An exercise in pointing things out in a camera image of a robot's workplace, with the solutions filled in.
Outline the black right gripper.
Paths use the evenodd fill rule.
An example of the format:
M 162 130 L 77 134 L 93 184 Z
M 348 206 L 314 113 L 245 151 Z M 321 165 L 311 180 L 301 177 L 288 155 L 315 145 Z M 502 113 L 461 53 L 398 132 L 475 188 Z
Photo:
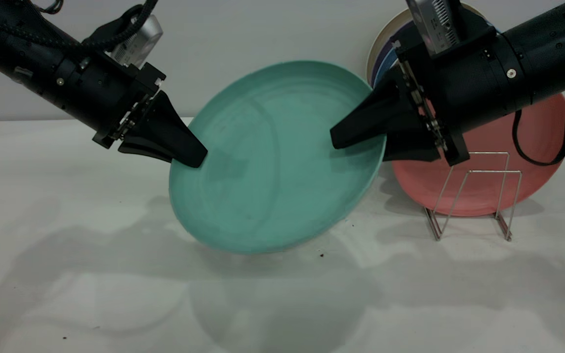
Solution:
M 469 160 L 465 132 L 518 109 L 522 77 L 511 45 L 468 7 L 411 7 L 414 26 L 397 36 L 402 74 L 384 74 L 331 129 L 335 149 L 386 135 L 383 161 Z

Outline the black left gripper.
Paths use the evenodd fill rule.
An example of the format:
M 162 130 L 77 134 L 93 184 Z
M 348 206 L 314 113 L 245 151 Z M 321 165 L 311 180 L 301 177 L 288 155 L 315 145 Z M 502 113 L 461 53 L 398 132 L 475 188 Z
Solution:
M 123 119 L 159 91 L 166 74 L 150 63 L 123 66 L 105 54 L 84 63 L 71 77 L 69 114 L 93 129 L 92 140 L 108 149 L 119 139 Z M 208 152 L 164 91 L 150 100 L 133 127 L 133 139 L 124 139 L 118 151 L 191 168 L 200 167 Z

